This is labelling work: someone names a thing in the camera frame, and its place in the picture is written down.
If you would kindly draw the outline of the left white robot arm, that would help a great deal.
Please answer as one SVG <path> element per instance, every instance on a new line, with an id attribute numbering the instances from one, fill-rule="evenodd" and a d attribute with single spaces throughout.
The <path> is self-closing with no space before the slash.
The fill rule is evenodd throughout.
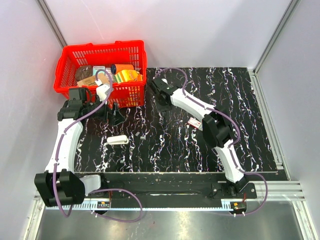
<path id="1" fill-rule="evenodd" d="M 98 174 L 77 177 L 75 155 L 84 128 L 84 120 L 98 118 L 116 126 L 125 118 L 117 103 L 108 107 L 112 92 L 107 84 L 96 88 L 95 101 L 86 87 L 69 89 L 66 100 L 57 113 L 58 132 L 51 158 L 43 173 L 37 173 L 34 184 L 46 207 L 62 207 L 81 204 L 85 196 L 93 193 L 98 198 L 107 195 L 108 185 Z"/>

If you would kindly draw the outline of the red white staple box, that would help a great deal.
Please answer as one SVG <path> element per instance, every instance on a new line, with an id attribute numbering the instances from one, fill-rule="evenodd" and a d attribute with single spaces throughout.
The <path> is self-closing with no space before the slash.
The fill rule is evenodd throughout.
<path id="1" fill-rule="evenodd" d="M 191 117 L 187 123 L 200 131 L 202 130 L 202 123 L 193 117 Z"/>

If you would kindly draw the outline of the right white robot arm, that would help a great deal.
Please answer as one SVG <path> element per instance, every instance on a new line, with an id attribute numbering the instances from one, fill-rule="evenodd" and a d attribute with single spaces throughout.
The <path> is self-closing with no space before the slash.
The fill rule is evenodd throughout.
<path id="1" fill-rule="evenodd" d="M 246 191 L 248 180 L 240 166 L 234 148 L 232 119 L 222 111 L 194 97 L 183 88 L 169 85 L 162 79 L 153 79 L 150 83 L 156 102 L 164 111 L 173 106 L 180 108 L 201 122 L 201 131 L 205 143 L 215 149 L 224 168 L 225 187 L 233 198 L 239 198 Z"/>

